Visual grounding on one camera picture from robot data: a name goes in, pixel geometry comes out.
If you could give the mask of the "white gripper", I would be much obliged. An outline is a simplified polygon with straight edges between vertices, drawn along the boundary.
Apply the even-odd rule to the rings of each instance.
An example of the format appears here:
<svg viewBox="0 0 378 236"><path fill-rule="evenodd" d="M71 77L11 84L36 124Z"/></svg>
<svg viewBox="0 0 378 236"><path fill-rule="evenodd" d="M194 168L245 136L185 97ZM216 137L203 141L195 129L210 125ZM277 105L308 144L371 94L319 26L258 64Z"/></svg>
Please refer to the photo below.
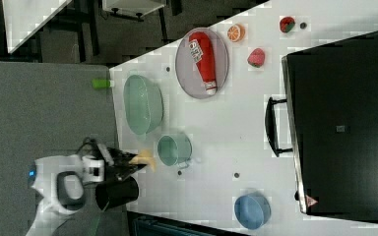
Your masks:
<svg viewBox="0 0 378 236"><path fill-rule="evenodd" d="M127 152L117 148L107 148L105 144L98 142L84 143L80 151L84 151L83 161L83 181L85 184L100 183L105 180L105 167L112 166L115 162L129 162L136 153ZM146 167L146 164L131 164L122 166L112 166L106 168L107 181L125 181L132 174Z"/></svg>

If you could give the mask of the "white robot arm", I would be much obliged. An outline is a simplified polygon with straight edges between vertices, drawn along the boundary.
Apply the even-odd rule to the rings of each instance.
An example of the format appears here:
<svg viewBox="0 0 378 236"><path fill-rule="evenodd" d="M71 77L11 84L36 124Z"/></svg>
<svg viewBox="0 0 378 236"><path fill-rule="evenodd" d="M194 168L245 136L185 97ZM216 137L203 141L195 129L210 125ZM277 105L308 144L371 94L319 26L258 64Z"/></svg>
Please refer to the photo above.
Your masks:
<svg viewBox="0 0 378 236"><path fill-rule="evenodd" d="M95 185L94 199L103 211L136 201L139 187L132 175L146 167L157 168L150 151L130 153L95 139L84 141L72 155L37 159L29 171L29 185L41 201L26 236L52 236L86 206L87 185Z"/></svg>

